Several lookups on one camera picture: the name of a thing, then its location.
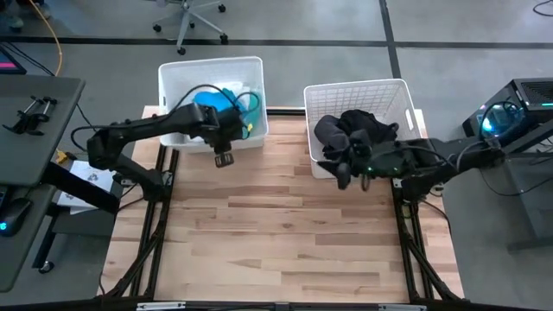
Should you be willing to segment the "white lace garment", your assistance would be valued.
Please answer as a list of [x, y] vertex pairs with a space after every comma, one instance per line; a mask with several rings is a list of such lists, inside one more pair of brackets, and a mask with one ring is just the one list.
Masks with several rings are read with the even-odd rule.
[[222, 91], [230, 91], [234, 97], [237, 97], [241, 93], [249, 92], [251, 90], [248, 84], [240, 81], [219, 82], [215, 83], [214, 85]]

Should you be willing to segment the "grey side desk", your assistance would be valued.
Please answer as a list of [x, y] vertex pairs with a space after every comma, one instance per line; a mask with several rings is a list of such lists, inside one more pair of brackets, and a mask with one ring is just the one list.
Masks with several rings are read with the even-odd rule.
[[[85, 85], [84, 80], [75, 78], [0, 75], [0, 185], [32, 187], [41, 181]], [[44, 135], [17, 135], [3, 128], [3, 124], [13, 126], [19, 120], [17, 111], [32, 103], [31, 96], [58, 100], [48, 110], [49, 121], [38, 127]], [[44, 108], [38, 105], [32, 112]]]

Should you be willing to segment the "dark navy garment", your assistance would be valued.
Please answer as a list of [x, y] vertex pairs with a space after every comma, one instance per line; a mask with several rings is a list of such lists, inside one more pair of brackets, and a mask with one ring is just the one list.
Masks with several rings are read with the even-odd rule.
[[347, 156], [351, 147], [349, 136], [339, 127], [340, 120], [331, 115], [322, 117], [315, 126], [314, 134], [323, 145], [322, 153], [324, 161], [317, 164], [335, 175], [342, 160]]

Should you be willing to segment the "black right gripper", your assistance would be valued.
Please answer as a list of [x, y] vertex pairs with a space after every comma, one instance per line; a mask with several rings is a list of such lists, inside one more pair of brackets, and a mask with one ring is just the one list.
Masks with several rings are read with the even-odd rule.
[[403, 177], [416, 170], [416, 161], [405, 147], [380, 144], [374, 149], [354, 151], [351, 154], [350, 166], [341, 162], [336, 169], [338, 188], [345, 190], [351, 183], [351, 174], [360, 176], [360, 186], [367, 192], [372, 177]]

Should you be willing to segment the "grey equipment stand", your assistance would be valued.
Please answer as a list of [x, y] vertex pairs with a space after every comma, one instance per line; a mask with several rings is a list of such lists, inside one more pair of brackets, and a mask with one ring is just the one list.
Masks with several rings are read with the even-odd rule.
[[507, 246], [510, 252], [553, 246], [553, 150], [536, 150], [547, 138], [553, 140], [553, 119], [505, 147], [507, 172], [530, 229], [527, 238]]

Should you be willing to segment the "black rear rail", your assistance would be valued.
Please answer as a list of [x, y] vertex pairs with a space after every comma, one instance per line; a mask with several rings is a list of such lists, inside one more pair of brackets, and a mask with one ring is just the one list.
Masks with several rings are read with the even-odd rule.
[[266, 109], [268, 116], [304, 116], [305, 109], [300, 107], [270, 107]]

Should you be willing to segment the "black garment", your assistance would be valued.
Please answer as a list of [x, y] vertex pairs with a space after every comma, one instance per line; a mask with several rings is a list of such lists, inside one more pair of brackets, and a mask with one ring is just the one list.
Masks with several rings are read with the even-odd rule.
[[397, 139], [399, 125], [397, 123], [381, 123], [367, 111], [348, 110], [341, 114], [338, 127], [348, 135], [358, 130], [364, 130], [371, 143], [384, 143]]

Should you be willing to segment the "bright blue garment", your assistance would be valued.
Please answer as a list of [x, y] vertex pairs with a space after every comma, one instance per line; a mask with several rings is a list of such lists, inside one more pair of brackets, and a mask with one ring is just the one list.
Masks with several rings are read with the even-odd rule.
[[236, 100], [233, 91], [224, 88], [221, 92], [198, 92], [195, 94], [193, 102], [197, 105], [212, 106], [216, 111], [224, 111], [233, 107], [241, 112], [245, 108]]

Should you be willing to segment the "black clamp tool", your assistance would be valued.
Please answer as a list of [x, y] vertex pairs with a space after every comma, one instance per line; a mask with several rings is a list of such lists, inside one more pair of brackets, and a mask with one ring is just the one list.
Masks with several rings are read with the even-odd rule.
[[[50, 116], [48, 115], [48, 110], [51, 106], [56, 106], [58, 104], [58, 100], [51, 97], [37, 98], [36, 96], [31, 96], [30, 98], [32, 99], [32, 103], [24, 111], [17, 111], [19, 120], [13, 126], [3, 124], [3, 128], [17, 135], [44, 135], [44, 132], [38, 130], [38, 127], [40, 124], [47, 123], [49, 121]], [[32, 110], [38, 105], [44, 105], [44, 110], [40, 113], [33, 113]]]

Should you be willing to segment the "black mouse with blue light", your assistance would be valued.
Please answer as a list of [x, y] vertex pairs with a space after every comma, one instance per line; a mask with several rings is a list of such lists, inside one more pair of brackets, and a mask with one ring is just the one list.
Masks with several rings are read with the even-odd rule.
[[27, 198], [17, 198], [10, 202], [0, 215], [0, 236], [16, 235], [32, 206], [33, 202]]

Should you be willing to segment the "black desk base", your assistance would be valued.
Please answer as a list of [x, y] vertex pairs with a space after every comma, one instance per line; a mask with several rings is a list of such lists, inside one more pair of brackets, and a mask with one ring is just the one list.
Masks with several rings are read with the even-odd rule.
[[[120, 199], [117, 196], [93, 185], [89, 181], [80, 179], [78, 176], [72, 174], [58, 164], [50, 162], [46, 167], [41, 181], [56, 187], [57, 190], [61, 190], [78, 199], [82, 199], [84, 202], [102, 211], [113, 215], [118, 213]], [[60, 216], [59, 207], [54, 203], [50, 203], [46, 215], [50, 216], [52, 219], [45, 231], [44, 238], [41, 241], [41, 245], [32, 264], [32, 268], [37, 269], [40, 274], [47, 274], [54, 268], [54, 263], [48, 261], [47, 257], [57, 235], [57, 233], [54, 232], [54, 226]]]

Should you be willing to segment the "person's shoe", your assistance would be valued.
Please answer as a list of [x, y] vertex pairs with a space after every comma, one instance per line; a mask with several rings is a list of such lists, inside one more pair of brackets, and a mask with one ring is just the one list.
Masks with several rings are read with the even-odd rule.
[[8, 28], [14, 32], [20, 32], [24, 27], [22, 18], [12, 13], [1, 12], [0, 20], [2, 20]]
[[48, 20], [51, 17], [50, 8], [45, 0], [16, 0], [19, 9], [26, 15], [34, 15]]

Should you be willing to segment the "teal garment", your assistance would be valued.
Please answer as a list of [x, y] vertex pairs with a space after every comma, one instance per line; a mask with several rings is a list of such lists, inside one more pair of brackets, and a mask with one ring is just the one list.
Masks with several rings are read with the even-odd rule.
[[251, 91], [250, 93], [251, 93], [250, 110], [246, 112], [240, 111], [240, 115], [243, 123], [244, 122], [254, 123], [254, 128], [253, 128], [254, 130], [257, 127], [257, 121], [261, 113], [261, 99], [257, 93], [251, 92]]

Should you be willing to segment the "office chair base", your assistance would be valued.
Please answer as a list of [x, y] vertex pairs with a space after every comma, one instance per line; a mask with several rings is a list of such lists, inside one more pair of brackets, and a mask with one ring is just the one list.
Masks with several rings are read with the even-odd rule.
[[222, 0], [214, 0], [211, 2], [195, 5], [195, 0], [153, 0], [156, 2], [156, 4], [160, 7], [166, 7], [170, 3], [176, 4], [179, 8], [178, 11], [176, 11], [174, 14], [170, 16], [165, 16], [164, 18], [158, 19], [154, 22], [152, 22], [152, 29], [157, 33], [162, 32], [162, 28], [164, 25], [173, 25], [173, 24], [179, 24], [179, 33], [177, 35], [176, 39], [176, 51], [179, 55], [184, 55], [186, 53], [186, 49], [183, 46], [184, 38], [186, 33], [190, 29], [195, 28], [195, 23], [200, 22], [203, 23], [205, 26], [210, 28], [211, 30], [215, 31], [219, 34], [219, 40], [222, 45], [227, 45], [229, 42], [228, 35], [220, 29], [215, 24], [209, 22], [206, 18], [200, 15], [200, 12], [203, 9], [209, 9], [211, 7], [216, 7], [219, 13], [225, 13], [226, 12], [226, 6], [224, 5]]

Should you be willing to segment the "white large-hole laundry basket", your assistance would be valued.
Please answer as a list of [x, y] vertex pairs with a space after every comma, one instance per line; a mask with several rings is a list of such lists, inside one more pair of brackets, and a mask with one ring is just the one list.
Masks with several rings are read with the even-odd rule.
[[397, 123], [400, 140], [426, 138], [422, 113], [412, 103], [410, 91], [402, 79], [376, 79], [308, 86], [303, 91], [311, 174], [315, 179], [333, 176], [317, 165], [325, 159], [323, 144], [315, 136], [315, 126], [326, 116], [349, 110], [370, 112], [384, 124]]

